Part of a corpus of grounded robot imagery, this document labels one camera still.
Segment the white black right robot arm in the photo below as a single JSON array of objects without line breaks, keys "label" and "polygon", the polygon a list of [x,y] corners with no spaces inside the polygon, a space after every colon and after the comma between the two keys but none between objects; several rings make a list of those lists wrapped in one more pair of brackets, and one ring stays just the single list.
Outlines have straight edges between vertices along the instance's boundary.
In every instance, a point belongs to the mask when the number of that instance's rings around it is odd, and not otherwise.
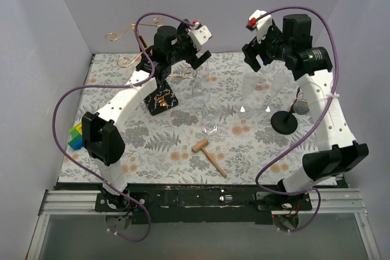
[{"label": "white black right robot arm", "polygon": [[272,16],[256,10],[247,28],[257,35],[242,48],[244,61],[254,71],[274,60],[282,61],[308,102],[315,123],[317,152],[302,158],[302,167],[280,180],[275,192],[258,200],[259,204],[291,209],[302,192],[318,183],[352,170],[369,154],[366,144],[357,142],[343,115],[339,97],[333,91],[336,74],[328,52],[313,47],[311,18],[307,14],[286,15],[279,29]]}]

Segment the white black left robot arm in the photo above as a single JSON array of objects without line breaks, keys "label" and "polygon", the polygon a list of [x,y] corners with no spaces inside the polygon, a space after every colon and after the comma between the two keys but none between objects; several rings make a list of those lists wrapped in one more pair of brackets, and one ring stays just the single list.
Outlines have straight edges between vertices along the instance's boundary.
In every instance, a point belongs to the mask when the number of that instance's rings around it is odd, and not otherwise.
[{"label": "white black left robot arm", "polygon": [[127,182],[120,159],[125,151],[121,133],[125,122],[141,103],[151,115],[176,107],[178,100],[166,78],[172,65],[185,61],[193,69],[200,67],[211,54],[197,54],[211,38],[207,26],[195,21],[193,26],[160,26],[154,43],[146,49],[127,88],[119,91],[96,113],[86,112],[82,117],[83,147],[94,158],[103,178],[101,192],[109,207],[125,210],[130,203]]}]

